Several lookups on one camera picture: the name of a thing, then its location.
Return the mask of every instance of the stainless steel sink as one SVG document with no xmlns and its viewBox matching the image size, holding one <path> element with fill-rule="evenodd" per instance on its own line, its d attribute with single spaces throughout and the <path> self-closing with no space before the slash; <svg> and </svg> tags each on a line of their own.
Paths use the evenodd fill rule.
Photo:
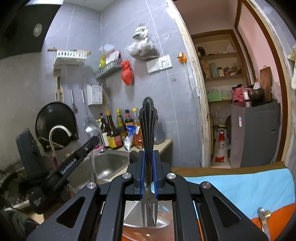
<svg viewBox="0 0 296 241">
<path fill-rule="evenodd" d="M 109 178 L 121 171 L 129 164 L 129 153 L 117 150 L 103 150 L 95 153 L 95 166 L 98 174 L 98 183 L 108 182 Z M 83 188 L 90 178 L 91 160 L 86 157 L 84 161 L 68 177 L 74 191 Z"/>
</svg>

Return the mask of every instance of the condiment bottle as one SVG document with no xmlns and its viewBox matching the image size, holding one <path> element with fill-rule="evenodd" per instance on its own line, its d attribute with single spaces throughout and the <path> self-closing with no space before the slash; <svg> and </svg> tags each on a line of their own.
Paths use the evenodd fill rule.
<svg viewBox="0 0 296 241">
<path fill-rule="evenodd" d="M 129 110 L 125 110 L 125 113 L 126 113 L 126 120 L 124 121 L 125 122 L 125 125 L 130 125 L 132 126 L 133 125 L 133 119 L 131 118 L 130 114 L 129 114 Z"/>
<path fill-rule="evenodd" d="M 136 133 L 133 137 L 133 144 L 138 149 L 143 149 L 144 147 L 143 136 L 142 136 L 141 125 L 138 119 L 137 108 L 133 108 L 132 111 L 133 111 L 133 124 L 136 127 Z"/>
<path fill-rule="evenodd" d="M 102 118 L 101 118 L 101 126 L 100 126 L 101 130 L 102 130 L 101 140 L 102 140 L 102 143 L 103 143 L 105 148 L 110 148 L 109 141 L 108 141 L 108 138 L 107 138 L 107 132 L 109 130 L 109 126 L 107 125 L 106 120 L 103 117 L 103 113 L 100 113 L 100 115 L 102 116 Z"/>
<path fill-rule="evenodd" d="M 107 132 L 107 139 L 109 141 L 109 145 L 112 149 L 118 149 L 122 147 L 120 132 L 113 123 L 111 111 L 107 110 L 106 115 L 109 125 L 109 130 Z"/>
<path fill-rule="evenodd" d="M 127 137 L 125 133 L 126 126 L 123 124 L 120 109 L 116 109 L 116 112 L 117 112 L 117 123 L 118 123 L 118 129 L 120 132 L 120 137 L 121 137 L 122 143 L 124 143 L 124 139 Z"/>
</svg>

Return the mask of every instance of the bowl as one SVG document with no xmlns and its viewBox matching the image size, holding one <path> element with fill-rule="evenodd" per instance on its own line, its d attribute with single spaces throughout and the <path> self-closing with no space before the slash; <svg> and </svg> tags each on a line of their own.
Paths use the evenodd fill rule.
<svg viewBox="0 0 296 241">
<path fill-rule="evenodd" d="M 248 91 L 247 90 L 242 92 L 242 96 L 243 96 L 244 100 L 250 100 L 250 97 L 248 96 Z"/>
<path fill-rule="evenodd" d="M 259 101 L 264 98 L 264 89 L 248 90 L 248 96 L 252 101 Z"/>
</svg>

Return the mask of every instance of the range hood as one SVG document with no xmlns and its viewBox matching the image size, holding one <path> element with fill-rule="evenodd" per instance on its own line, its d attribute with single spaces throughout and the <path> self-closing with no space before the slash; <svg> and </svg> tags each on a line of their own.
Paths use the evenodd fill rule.
<svg viewBox="0 0 296 241">
<path fill-rule="evenodd" d="M 63 0 L 31 0 L 20 8 L 0 38 L 0 59 L 40 52 Z"/>
</svg>

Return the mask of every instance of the refrigerator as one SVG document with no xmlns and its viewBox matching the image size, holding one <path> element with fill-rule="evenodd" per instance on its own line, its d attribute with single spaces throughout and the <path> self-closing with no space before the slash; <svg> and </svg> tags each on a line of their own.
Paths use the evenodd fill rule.
<svg viewBox="0 0 296 241">
<path fill-rule="evenodd" d="M 231 104 L 232 168 L 270 164 L 277 148 L 280 106 L 277 101 Z"/>
</svg>

